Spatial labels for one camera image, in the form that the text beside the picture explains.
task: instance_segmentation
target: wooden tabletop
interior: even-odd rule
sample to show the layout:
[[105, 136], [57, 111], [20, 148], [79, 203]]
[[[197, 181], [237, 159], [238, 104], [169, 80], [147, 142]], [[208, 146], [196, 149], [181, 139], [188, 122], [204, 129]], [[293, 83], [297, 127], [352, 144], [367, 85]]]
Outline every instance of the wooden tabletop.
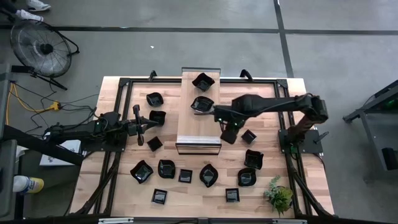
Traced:
[[[104, 77], [99, 93], [97, 114], [112, 111], [120, 77]], [[302, 95], [305, 91], [304, 81], [301, 78], [288, 78], [291, 96]], [[163, 142], [160, 149], [152, 152], [147, 144], [138, 146], [135, 136], [127, 140], [126, 150], [122, 153], [118, 171], [118, 180], [113, 201], [112, 216], [125, 217], [224, 217], [224, 218], [272, 218], [278, 217], [272, 211], [271, 204], [266, 202], [264, 191], [268, 183], [276, 175], [281, 178], [278, 185], [289, 186], [284, 156], [280, 153], [277, 132], [280, 129], [277, 113], [263, 113], [257, 118], [250, 118], [238, 135], [235, 144], [223, 143], [218, 156], [180, 156], [175, 148], [178, 127], [178, 112], [180, 103], [180, 83], [135, 83], [132, 88], [130, 106], [139, 104], [141, 116], [149, 117], [153, 110], [146, 102], [146, 94], [159, 92], [164, 97], [164, 105], [155, 110], [167, 112], [166, 122], [162, 127], [148, 130], [144, 138], [146, 141], [158, 136]], [[245, 93], [258, 94], [263, 97], [275, 97], [274, 89], [267, 84], [224, 84], [220, 86], [220, 103], [229, 105], [233, 98]], [[120, 113], [122, 113], [126, 90], [123, 91]], [[303, 116], [301, 112], [294, 113], [298, 122]], [[128, 119], [133, 119], [132, 109]], [[247, 146], [242, 142], [240, 135], [250, 129], [256, 136], [256, 142]], [[244, 155], [247, 149], [264, 153], [263, 166], [256, 171], [257, 182], [251, 187], [238, 187], [237, 173], [244, 166]], [[103, 163], [103, 152], [95, 152], [83, 161], [80, 175], [73, 196], [71, 212], [77, 211], [88, 200], [100, 179]], [[157, 173], [159, 159], [174, 161], [177, 171], [174, 179], [163, 179]], [[302, 155], [308, 188], [324, 208], [333, 213], [328, 183], [325, 171], [319, 158], [311, 154]], [[145, 160], [154, 170], [154, 173], [143, 184], [138, 184], [130, 170], [141, 160]], [[211, 164], [218, 170], [218, 180], [207, 188], [199, 180], [201, 169]], [[178, 182], [180, 169], [193, 170], [192, 183]], [[301, 190], [298, 185], [298, 199], [304, 213], [304, 204]], [[225, 189], [239, 188], [240, 202], [226, 203]], [[151, 202], [154, 189], [168, 192], [165, 205]], [[104, 209], [108, 195], [108, 188], [103, 195]], [[283, 217], [293, 217], [290, 209]]]

